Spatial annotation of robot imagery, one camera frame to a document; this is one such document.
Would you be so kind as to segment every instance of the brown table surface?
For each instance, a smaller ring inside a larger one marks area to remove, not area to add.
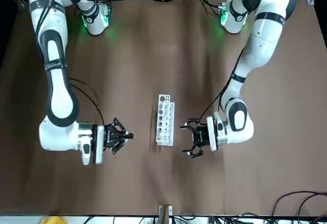
[[[181,153],[192,141],[179,126],[225,84],[253,19],[232,36],[196,0],[115,2],[110,28],[95,37],[68,9],[69,75],[95,88],[107,123],[118,117],[135,133],[117,155],[108,151],[102,165],[84,167],[78,152],[40,147],[46,79],[28,10],[19,12],[0,73],[0,213],[156,214],[171,204],[176,215],[268,215],[284,193],[326,191],[327,51],[305,0],[272,60],[242,89],[253,139],[215,153],[206,148],[197,159]],[[160,93],[175,102],[174,147],[156,146]],[[94,107],[76,94],[78,121],[94,121]],[[304,197],[287,198],[277,214],[295,214]],[[315,198],[303,215],[320,215],[325,206]]]

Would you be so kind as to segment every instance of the green led light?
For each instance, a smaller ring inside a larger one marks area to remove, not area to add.
[[[246,18],[247,18],[247,14],[245,15],[245,17],[244,17],[244,22],[243,22],[243,26],[245,25],[245,23],[246,23]]]
[[[107,16],[101,15],[101,19],[104,25],[109,25],[109,20]]]
[[[220,25],[225,26],[227,17],[228,17],[228,12],[226,10],[223,10],[220,17]]]
[[[83,19],[83,22],[84,22],[84,27],[85,28],[87,28],[87,26],[86,26],[86,22],[85,22],[85,20],[84,20],[84,17],[82,16],[82,19]]]

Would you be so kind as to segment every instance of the yellow object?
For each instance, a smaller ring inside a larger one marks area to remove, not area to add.
[[[59,216],[52,216],[50,219],[43,218],[40,224],[67,224],[66,221]]]

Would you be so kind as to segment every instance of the black cable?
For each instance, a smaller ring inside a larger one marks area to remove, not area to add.
[[[50,12],[50,9],[51,9],[50,6],[46,6],[46,7],[43,8],[42,13],[41,13],[40,18],[39,18],[39,21],[37,22],[37,25],[36,25],[36,28],[35,28],[36,47],[37,47],[37,51],[39,52],[39,55],[42,58],[43,58],[43,53],[42,53],[41,47],[40,47],[39,42],[38,42],[38,36],[39,36],[39,32],[40,32],[42,23],[44,22],[46,16]]]
[[[217,5],[213,5],[213,4],[209,3],[208,0],[202,0],[202,1],[203,1],[205,4],[207,4],[208,6],[210,6],[210,7],[218,8]]]
[[[223,224],[223,223],[220,221],[220,219],[219,219],[219,217],[215,216],[215,220],[216,220],[216,222],[217,222],[218,224]]]
[[[215,101],[221,96],[221,93],[222,93],[222,91],[223,91],[223,89],[219,92],[219,94],[216,96],[216,98],[210,103],[210,105],[204,110],[204,112],[201,114],[201,116],[200,116],[200,119],[199,119],[199,121],[200,121],[200,124],[202,125],[202,126],[205,126],[206,124],[205,123],[201,123],[201,119],[202,119],[202,117],[205,115],[205,113],[208,111],[208,109],[215,103]]]
[[[109,0],[99,0],[97,2],[99,2],[101,4],[109,3],[109,5],[111,6],[111,1],[109,1]]]
[[[94,218],[95,215],[90,215],[88,219],[84,222],[84,224],[87,224],[92,218]]]
[[[238,57],[238,59],[237,59],[237,62],[235,63],[235,66],[234,66],[234,68],[233,68],[233,71],[231,72],[231,75],[232,75],[233,73],[235,73],[236,67],[237,67],[237,65],[238,65],[238,63],[239,63],[239,61],[240,61],[240,57],[241,57],[242,53],[243,53],[243,50],[241,51],[241,53],[240,53],[240,55],[239,55],[239,57]],[[219,99],[218,109],[219,109],[219,107],[221,107],[221,95],[226,91],[226,89],[227,89],[227,87],[228,87],[228,85],[229,85],[229,83],[230,83],[230,80],[231,80],[231,75],[229,76],[229,79],[228,79],[226,85],[224,86],[224,88],[219,92],[219,94],[215,97],[215,99],[210,103],[210,105],[209,105],[209,106],[204,110],[204,112],[201,114],[199,121],[200,121],[200,124],[201,124],[202,126],[205,126],[205,125],[206,125],[206,124],[204,124],[204,123],[201,123],[201,119],[202,119],[202,117],[205,115],[205,113],[208,111],[208,109],[209,109],[209,108],[210,108],[210,107],[215,103],[215,101],[216,101],[219,97],[220,97],[220,99]]]
[[[192,217],[192,218],[190,218],[190,219],[188,219],[188,218],[185,218],[185,217],[183,217],[183,216],[180,216],[179,218],[182,218],[183,220],[194,220],[194,219],[195,219],[195,215],[193,215],[193,217]]]
[[[215,11],[214,11],[214,14],[213,15],[212,15],[212,13],[208,12],[208,9],[206,8],[204,1],[200,0],[200,2],[201,2],[201,5],[203,6],[203,8],[205,10],[205,13],[207,14],[207,16],[209,16],[209,17],[217,17],[217,14],[215,13]]]
[[[210,9],[211,9],[211,11],[213,12],[213,14],[214,14],[215,16],[220,17],[220,16],[219,16],[219,13],[216,12],[212,7],[210,7]]]
[[[183,220],[183,219],[181,219],[181,218],[178,218],[178,217],[174,217],[173,216],[173,219],[175,220],[179,220],[179,222],[182,222],[182,223],[186,223],[186,224],[188,224],[185,220]]]
[[[316,197],[316,196],[325,196],[325,197],[327,197],[327,194],[326,193],[315,193],[315,194],[312,194],[312,195],[306,197],[302,201],[302,203],[300,204],[300,206],[298,208],[298,211],[297,211],[297,220],[298,220],[298,222],[300,222],[301,209],[302,209],[303,205],[305,204],[305,202],[308,201],[309,199],[313,198],[313,197]]]
[[[96,100],[97,100],[97,105],[99,105],[99,97],[97,95],[97,93],[94,91],[94,89],[92,89],[88,84],[86,84],[84,81],[81,81],[81,80],[78,80],[78,79],[74,79],[74,78],[71,78],[71,77],[68,77],[70,80],[73,80],[73,81],[76,81],[78,83],[81,83],[83,85],[85,85],[90,91],[92,91],[92,93],[94,94],[94,96],[96,97]]]
[[[234,220],[232,218],[229,218],[229,217],[221,217],[222,220],[224,220],[224,223],[227,223],[227,224],[244,224],[245,222],[243,221],[240,221],[240,220]]]
[[[84,90],[82,90],[80,87],[78,87],[78,86],[76,86],[74,84],[71,84],[71,86],[73,86],[75,89],[78,89],[80,92],[82,92],[93,103],[93,105],[96,107],[97,111],[99,112],[102,124],[104,125],[104,119],[103,119],[101,110],[98,107],[98,105],[96,104],[96,102]]]
[[[322,219],[322,218],[324,218],[324,217],[327,217],[327,214],[319,216],[318,218],[316,218],[316,219],[313,221],[313,223],[316,223],[318,220],[320,220],[320,219]]]
[[[246,212],[246,213],[240,215],[237,219],[233,219],[233,220],[234,220],[234,221],[238,221],[239,219],[243,218],[243,217],[246,216],[246,215],[252,215],[252,216],[255,216],[255,217],[259,218],[259,219],[262,219],[262,220],[267,221],[268,223],[278,224],[278,222],[275,221],[275,220],[273,220],[273,219],[267,219],[267,218],[265,218],[265,217],[262,217],[262,216],[259,216],[259,215],[256,215],[256,214],[253,214],[253,213],[251,213],[251,212]]]
[[[143,217],[143,218],[139,221],[138,224],[141,224],[141,222],[142,222],[144,219],[145,219],[145,217]]]
[[[273,216],[275,214],[276,207],[277,207],[277,204],[278,204],[279,201],[281,201],[283,198],[285,198],[287,196],[294,195],[294,194],[299,194],[299,193],[311,193],[311,194],[320,194],[320,193],[322,193],[322,194],[327,194],[327,192],[314,192],[314,191],[295,191],[295,192],[290,192],[290,193],[284,194],[284,195],[280,196],[277,199],[277,201],[276,201],[276,203],[275,203],[275,205],[274,205],[274,207],[272,209],[272,212],[271,212],[271,218],[273,218]]]

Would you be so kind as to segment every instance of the robotic arm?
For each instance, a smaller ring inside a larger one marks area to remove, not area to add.
[[[296,0],[228,0],[219,6],[223,21],[221,25],[230,33],[238,33],[248,13],[256,10],[250,36],[242,50],[231,76],[221,92],[219,106],[226,115],[223,121],[219,112],[207,117],[206,124],[200,119],[189,119],[181,129],[191,129],[193,147],[185,150],[192,158],[203,155],[202,147],[240,143],[252,138],[253,122],[240,90],[247,75],[255,68],[265,65],[272,57],[281,36],[285,20],[293,13]]]
[[[77,4],[88,31],[98,35],[108,26],[108,6],[96,0],[29,0],[37,47],[44,59],[48,80],[46,116],[39,126],[41,146],[46,150],[79,150],[83,164],[102,163],[105,148],[115,154],[128,139],[133,138],[115,118],[108,125],[77,123],[78,101],[68,80],[65,49],[67,24],[65,7]]]

